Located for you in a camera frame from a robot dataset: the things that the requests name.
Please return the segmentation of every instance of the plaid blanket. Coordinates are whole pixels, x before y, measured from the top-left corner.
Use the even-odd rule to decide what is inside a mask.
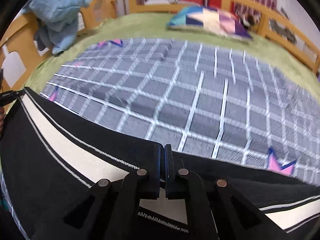
[[[276,68],[188,41],[123,42],[90,46],[41,95],[109,129],[202,157],[266,169],[273,147],[282,165],[298,159],[293,176],[320,184],[319,105]]]

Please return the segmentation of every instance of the white grid line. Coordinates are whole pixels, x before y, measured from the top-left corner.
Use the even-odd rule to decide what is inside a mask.
[[[195,63],[195,72],[197,72],[198,70],[198,65],[199,65],[199,61],[200,61],[200,56],[201,56],[201,52],[202,52],[202,43],[200,44],[199,46],[199,50],[198,50],[198,53],[197,53],[197,59],[196,59],[196,63]]]
[[[230,49],[229,60],[231,62],[232,80],[233,80],[233,84],[235,85],[236,84],[235,66],[233,65],[233,60],[232,60],[231,54],[232,54],[232,49]]]
[[[3,175],[3,172],[2,172],[2,171],[0,171],[0,176],[1,176],[1,183],[0,183],[0,184],[1,184],[1,189],[0,189],[0,194],[1,194],[1,191],[2,191],[3,197],[4,197],[4,199],[6,200],[6,203],[7,203],[8,206],[11,208],[11,215],[12,215],[12,217],[15,217],[15,218],[16,218],[16,219],[14,220],[14,222],[17,224],[17,226],[18,226],[20,232],[22,233],[22,235],[24,236],[24,238],[25,238],[26,240],[29,240],[29,238],[28,238],[25,230],[24,230],[23,227],[21,226],[20,221],[18,220],[18,218],[17,218],[17,216],[16,216],[16,214],[15,214],[14,208],[13,208],[13,206],[12,206],[12,204],[11,204],[11,199],[10,199],[9,194],[8,194],[8,189],[7,189],[7,186],[6,186],[6,184],[5,184],[4,175]]]
[[[86,99],[80,109],[79,115],[82,116],[84,114],[84,111],[87,109],[88,105],[90,103],[89,99]]]
[[[156,120],[156,122],[158,121],[158,117],[159,117],[159,113],[161,111],[161,109],[163,108],[164,104],[168,101],[168,96],[169,94],[171,93],[176,81],[177,81],[177,78],[178,78],[178,75],[180,73],[180,67],[179,67],[179,63],[180,63],[180,60],[181,60],[181,57],[186,49],[188,45],[188,41],[185,41],[185,43],[183,44],[182,48],[180,49],[180,52],[178,54],[178,57],[175,61],[175,66],[176,66],[176,69],[175,69],[175,72],[173,74],[173,76],[171,77],[171,80],[170,80],[170,84],[169,86],[167,87],[166,91],[164,92],[162,98],[160,99],[159,103],[157,104],[156,108],[155,108],[155,111],[154,111],[154,114],[153,114],[153,119]],[[145,139],[146,140],[150,140],[153,132],[155,131],[156,129],[156,122],[152,122],[149,127],[148,127],[148,130],[146,132],[146,135],[145,135]]]
[[[244,147],[244,154],[242,155],[241,164],[244,165],[247,160],[248,149],[251,143],[251,134],[250,134],[250,95],[251,90],[247,88],[247,103],[246,103],[246,119],[245,119],[245,131],[247,137],[247,143]]]
[[[185,129],[184,129],[184,132],[182,133],[181,140],[179,142],[178,151],[182,151],[184,148],[184,145],[186,143],[187,134],[190,131],[192,119],[193,119],[193,116],[195,115],[195,110],[196,110],[196,106],[197,106],[198,99],[200,96],[200,91],[201,91],[203,80],[204,80],[204,72],[201,71],[200,78],[199,78],[198,85],[197,85],[196,94],[193,98],[191,109],[190,109],[188,119],[187,119],[187,123],[186,123]]]
[[[83,179],[81,179],[78,175],[76,175],[72,170],[70,170],[66,165],[64,165],[63,162],[61,162],[57,156],[50,150],[50,148],[48,147],[48,145],[45,143],[45,141],[42,139],[42,137],[40,136],[35,124],[33,123],[33,121],[31,120],[31,117],[28,113],[28,111],[26,110],[22,100],[19,98],[19,101],[22,105],[23,111],[25,112],[30,124],[32,125],[33,129],[35,130],[36,134],[38,135],[38,138],[40,139],[40,141],[43,143],[44,147],[47,149],[47,151],[51,154],[51,156],[62,166],[65,168],[66,171],[68,171],[73,177],[75,177],[77,180],[79,180],[82,184],[86,185],[88,188],[90,188],[91,186],[86,183]]]
[[[61,103],[64,102],[64,100],[65,100],[66,97],[67,97],[67,94],[68,94],[68,91],[66,90],[66,91],[63,93],[63,96],[62,96],[62,98],[61,98]]]
[[[159,43],[160,43],[160,39],[157,39],[156,43],[153,45],[153,47],[151,48],[151,50],[149,51],[149,54],[148,54],[148,58],[151,57],[152,53],[156,50],[156,48],[159,46]],[[149,71],[149,74],[146,75],[144,77],[144,79],[140,82],[140,84],[138,85],[137,87],[137,90],[135,93],[133,93],[129,99],[127,100],[127,106],[126,106],[126,109],[127,110],[130,110],[131,109],[131,103],[137,98],[138,96],[138,93],[141,91],[141,89],[144,88],[144,86],[148,83],[148,81],[150,80],[150,77],[153,76],[154,72],[156,71],[156,69],[158,68],[158,65],[159,65],[159,62],[156,61],[154,63],[154,65],[152,66],[151,70]],[[125,124],[125,122],[127,121],[129,115],[127,113],[124,113],[121,118],[120,118],[120,121],[116,127],[116,131],[118,132],[121,132],[122,131],[122,128]]]
[[[140,45],[139,45],[139,46],[136,48],[136,50],[134,51],[134,53],[140,51],[141,48],[145,45],[145,43],[146,43],[146,40],[143,39],[142,42],[140,43]],[[121,86],[121,85],[129,78],[129,76],[131,75],[132,70],[135,69],[135,67],[137,66],[138,63],[139,63],[139,61],[138,61],[137,59],[133,60],[132,65],[131,65],[130,68],[128,69],[128,73],[127,73],[126,75],[124,75],[124,76],[117,82],[116,85]],[[109,97],[112,96],[115,92],[116,92],[115,89],[111,89],[111,90],[108,92],[108,96],[109,96]]]
[[[155,126],[159,126],[159,127],[163,127],[163,128],[166,128],[170,131],[173,131],[173,132],[177,132],[177,133],[183,133],[184,129],[181,128],[181,127],[178,127],[178,126],[175,126],[175,125],[171,125],[171,124],[167,124],[167,123],[164,123],[164,122],[161,122],[161,121],[158,121],[158,120],[154,120],[152,117],[147,117],[147,116],[144,116],[142,114],[138,114],[136,112],[133,112],[131,110],[127,110],[125,109],[124,107],[121,107],[121,106],[117,106],[117,105],[114,105],[112,103],[109,103],[107,101],[104,101],[104,100],[101,100],[99,98],[95,98],[93,96],[90,96],[90,95],[87,95],[87,94],[84,94],[80,91],[77,91],[77,90],[74,90],[74,89],[71,89],[71,88],[68,88],[68,87],[64,87],[62,85],[59,85],[57,84],[58,87],[60,88],[63,88],[63,89],[66,89],[66,90],[69,90],[70,92],[73,92],[73,93],[76,93],[78,95],[81,95],[83,97],[87,97],[91,100],[94,100],[96,102],[99,102],[101,104],[104,104],[108,107],[111,107],[113,109],[116,109],[118,111],[121,111],[121,112],[127,112],[130,116],[133,116],[133,117],[136,117],[140,120],[143,120],[143,121],[146,121],[146,122],[150,122],[150,123],[153,123]],[[188,134],[187,134],[188,137],[192,137],[192,138],[196,138],[196,139],[199,139],[199,140],[202,140],[204,142],[207,142],[207,143],[211,143],[211,144],[215,144],[216,140],[213,139],[213,138],[210,138],[210,137],[207,137],[207,136],[204,136],[204,135],[200,135],[198,133],[195,133],[195,132],[192,132],[192,131],[189,131]],[[225,148],[229,148],[229,149],[233,149],[233,150],[237,150],[237,151],[240,151],[240,152],[243,152],[244,149],[240,146],[237,146],[237,145],[233,145],[231,143],[228,143],[228,142],[223,142],[221,141],[220,142],[220,145],[225,147]],[[261,157],[261,153],[260,152],[257,152],[257,151],[253,151],[253,150],[249,150],[248,151],[251,155],[254,155],[254,156],[259,156]]]
[[[304,107],[303,107],[302,102],[301,102],[299,99],[297,99],[297,103],[298,103],[298,107],[300,107],[301,111],[303,112]],[[306,135],[307,135],[306,119],[303,118],[303,136],[306,136]],[[305,169],[304,169],[304,171],[303,171],[303,181],[306,181],[308,164],[309,164],[309,160],[307,161],[306,167],[305,167]]]
[[[94,101],[97,101],[97,102],[101,102],[101,101],[102,101],[102,102],[105,102],[105,101],[100,100],[100,99],[97,100],[97,98],[95,98],[95,97],[87,96],[86,94],[81,93],[81,92],[79,92],[79,91],[77,91],[77,90],[74,90],[74,89],[70,89],[70,88],[67,88],[67,87],[64,87],[64,86],[61,86],[61,85],[57,85],[57,87],[60,87],[60,88],[69,90],[69,91],[71,91],[71,92],[73,92],[73,93],[79,94],[79,95],[84,96],[84,97],[86,97],[86,98],[90,98],[91,100],[94,100]],[[130,164],[130,163],[127,163],[127,162],[125,162],[125,161],[123,161],[123,160],[117,159],[116,157],[113,157],[113,156],[111,156],[111,155],[109,155],[109,154],[107,154],[107,153],[105,153],[105,152],[103,152],[103,151],[95,148],[94,146],[92,146],[92,145],[90,145],[90,144],[88,144],[88,143],[86,143],[86,142],[84,142],[84,141],[81,141],[79,138],[75,137],[73,134],[71,134],[70,132],[68,132],[67,130],[65,130],[62,126],[60,126],[54,119],[52,119],[52,117],[51,117],[50,115],[48,115],[48,114],[42,109],[42,107],[39,106],[39,104],[33,99],[33,97],[29,94],[29,92],[28,92],[27,90],[25,90],[25,91],[26,91],[26,94],[28,94],[28,96],[29,96],[30,99],[32,100],[32,102],[33,102],[49,119],[51,119],[51,121],[52,121],[57,127],[59,127],[60,129],[62,129],[65,133],[67,133],[67,134],[68,134],[69,136],[71,136],[73,139],[75,139],[75,140],[77,140],[78,142],[86,145],[87,147],[95,150],[96,152],[98,152],[98,153],[100,153],[100,154],[102,154],[102,155],[107,156],[108,158],[110,158],[110,159],[112,159],[112,160],[114,160],[114,161],[120,162],[120,163],[122,163],[122,164],[124,164],[124,165],[127,165],[128,167],[134,168],[134,169],[136,169],[136,170],[139,169],[139,167],[134,166],[134,165],[132,165],[132,164]]]
[[[124,51],[127,51],[127,49],[129,49],[129,48],[132,46],[132,44],[133,44],[133,40],[130,39],[130,42],[129,42],[128,46],[127,46],[128,48],[125,48]],[[100,55],[101,53],[106,53],[110,47],[111,47],[111,43],[108,43],[107,47],[106,47],[105,49],[100,50],[99,53],[98,53],[98,55]],[[109,53],[113,54],[116,49],[117,49],[117,47],[114,47],[113,49],[111,49],[111,51],[110,51]],[[103,65],[106,63],[106,61],[107,61],[107,59],[102,60],[102,61],[100,62],[100,64],[99,64],[98,67],[103,66]],[[119,58],[119,59],[115,62],[115,64],[113,65],[113,68],[116,68],[121,61],[122,61],[122,59]],[[84,71],[81,73],[81,75],[79,76],[79,78],[84,77],[84,76],[86,75],[86,73],[89,71],[89,69],[92,69],[92,67],[89,66],[89,67],[87,68],[87,70],[84,70]],[[71,105],[71,106],[74,106],[74,103],[76,102],[77,99],[78,99],[78,95],[74,95],[74,98],[71,100],[70,105]]]
[[[264,82],[264,79],[263,79],[263,74],[260,70],[260,67],[259,67],[259,63],[258,63],[258,60],[256,58],[256,68],[258,70],[258,73],[259,73],[259,76],[260,76],[260,79],[262,81],[262,87],[263,87],[263,90],[264,90],[264,93],[265,93],[265,96],[266,96],[266,126],[267,126],[267,134],[266,134],[266,137],[267,137],[267,140],[268,140],[268,146],[270,147],[272,145],[271,143],[271,136],[270,136],[270,105],[269,105],[269,93],[268,93],[268,90],[267,90],[267,87],[266,87],[266,84]]]
[[[218,64],[218,59],[217,59],[217,46],[214,48],[214,77],[217,77],[217,64]]]
[[[108,109],[107,106],[101,107],[98,115],[97,115],[96,118],[94,119],[94,122],[95,122],[95,123],[99,123],[99,122],[100,122],[101,118],[104,116],[104,114],[106,113],[107,109]]]
[[[211,155],[211,158],[213,158],[213,159],[215,159],[217,157],[218,150],[220,147],[220,142],[221,142],[223,131],[224,131],[224,114],[226,111],[227,93],[228,93],[228,79],[225,79],[224,80],[224,87],[223,87],[222,104],[221,104],[219,133],[218,133],[217,141],[216,141],[216,144],[214,145],[213,152]]]
[[[278,84],[276,82],[276,79],[275,79],[275,76],[274,76],[274,73],[273,73],[273,69],[271,68],[270,65],[268,65],[268,67],[269,67],[269,71],[271,73],[273,84],[274,84],[274,86],[276,88],[276,94],[277,94],[278,102],[281,105],[282,104],[282,100],[281,100],[281,97],[280,97]],[[287,140],[286,140],[286,130],[285,130],[286,120],[285,120],[285,115],[284,115],[284,109],[282,107],[280,108],[280,111],[281,111],[282,143],[283,143],[283,148],[284,148],[284,152],[285,152],[285,157],[284,157],[283,164],[286,164],[286,161],[287,161],[287,158],[288,158],[288,155],[289,155],[289,150],[288,150],[288,147],[287,147]]]

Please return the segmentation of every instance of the pillow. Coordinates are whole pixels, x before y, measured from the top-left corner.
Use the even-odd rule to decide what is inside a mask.
[[[236,16],[211,7],[185,7],[170,19],[167,28],[198,29],[241,40],[252,39]]]

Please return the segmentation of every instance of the wooden bed rail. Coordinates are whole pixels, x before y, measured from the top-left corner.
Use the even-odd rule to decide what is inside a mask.
[[[117,0],[93,0],[88,8],[81,8],[80,12],[83,17],[85,24],[85,29],[81,32],[86,32],[92,30],[99,26],[99,24],[105,18],[116,18],[116,1]],[[136,0],[129,1],[129,10],[130,13],[137,12],[151,12],[151,11],[170,11],[176,12],[185,7],[184,4],[163,4],[163,5],[138,5]],[[281,44],[289,52],[291,52],[298,60],[305,64],[308,68],[311,69],[313,73],[316,73],[320,65],[320,51],[319,49],[301,32],[299,31],[292,23],[287,19],[282,17],[277,12],[261,5],[253,0],[222,0],[222,8],[229,11],[231,8],[231,2],[237,2],[244,4],[248,7],[254,8],[255,10],[261,12],[260,24],[257,27],[258,35],[268,38],[272,41],[275,41]],[[291,30],[295,35],[299,36],[308,48],[317,55],[316,61],[312,61],[307,55],[300,51],[295,45],[288,42],[282,36],[271,31],[269,29],[269,20],[274,19],[277,22],[285,25],[289,30]],[[8,53],[18,52],[26,70],[17,80],[17,82],[10,87],[6,81],[3,82],[3,90],[18,90],[20,89],[26,80],[29,78],[33,70],[43,62],[46,58],[51,56],[51,53],[48,51],[43,55],[38,53],[33,41],[33,36],[38,30],[37,20],[33,14],[24,14],[16,18],[3,38],[0,41],[0,64],[2,65],[5,60],[5,54],[3,47],[6,46],[6,51]]]
[[[150,12],[150,11],[179,11],[186,5],[183,4],[161,4],[161,5],[138,5],[136,0],[129,1],[130,13],[136,12]],[[231,2],[240,3],[251,7],[261,13],[261,21],[258,27],[258,35],[268,38],[276,43],[281,44],[291,54],[293,54],[298,60],[305,64],[313,73],[316,73],[320,65],[320,50],[311,42],[296,26],[294,26],[289,20],[284,18],[281,14],[276,11],[267,8],[254,0],[221,0],[221,8],[230,11]],[[269,29],[269,20],[273,19],[282,25],[286,26],[295,35],[299,36],[301,40],[305,42],[308,48],[317,55],[317,59],[313,62],[307,55],[300,51],[295,45],[291,44],[282,36],[278,35]]]

